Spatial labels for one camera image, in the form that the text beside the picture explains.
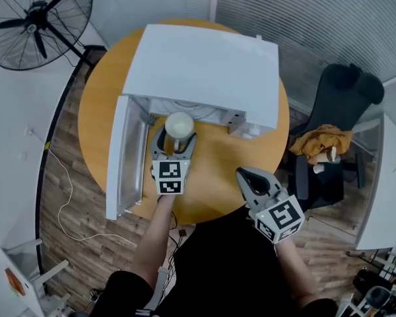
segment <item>floor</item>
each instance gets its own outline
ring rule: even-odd
[[[102,52],[93,52],[92,60],[97,60]],[[51,150],[67,167],[72,183],[73,196],[70,204],[61,211],[61,223],[68,234],[84,238],[97,233],[119,234],[138,243],[147,228],[145,219],[126,215],[116,222],[105,218],[106,194],[90,175],[79,147],[77,116],[79,102],[84,88],[87,67],[82,67],[73,83],[51,142]],[[294,126],[305,120],[305,116],[291,110],[290,123]],[[367,166],[367,185],[360,191],[354,183],[346,184],[346,198],[342,203],[311,211],[314,217],[356,234],[366,209],[366,202],[374,174],[374,164]],[[70,183],[65,170],[49,155],[44,170],[40,208],[40,237],[44,271],[61,260],[68,259],[69,267],[48,282],[51,293],[69,292],[69,304],[75,310],[84,310],[89,303],[91,288],[104,288],[113,271],[129,270],[135,248],[118,237],[88,239],[82,242],[72,240],[61,230],[57,222],[59,208],[67,202]],[[193,226],[184,227],[189,236]],[[176,230],[171,235],[177,240]],[[353,291],[352,279],[364,266],[364,262],[345,255],[352,246],[317,231],[303,228],[294,236],[300,254],[319,283],[323,297],[335,300]],[[169,240],[168,257],[174,250]]]

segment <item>fan guard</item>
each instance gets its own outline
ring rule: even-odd
[[[0,66],[24,71],[46,65],[73,45],[91,16],[92,0],[0,0]]]

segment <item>forearm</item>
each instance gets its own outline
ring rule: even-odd
[[[291,238],[276,244],[277,258],[299,307],[317,299],[317,282]]]
[[[133,257],[131,271],[145,279],[153,289],[157,282],[158,268],[166,258],[174,199],[174,195],[161,197]]]

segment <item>cabinet door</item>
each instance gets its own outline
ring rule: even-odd
[[[121,95],[114,114],[107,168],[106,217],[117,216],[141,202],[149,102]]]

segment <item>black shirt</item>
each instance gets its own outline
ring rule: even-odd
[[[298,310],[273,245],[247,219],[247,209],[200,223],[175,253],[176,284],[155,314],[166,316],[334,317],[335,302],[316,300]],[[134,316],[153,294],[141,277],[117,271],[91,317]]]

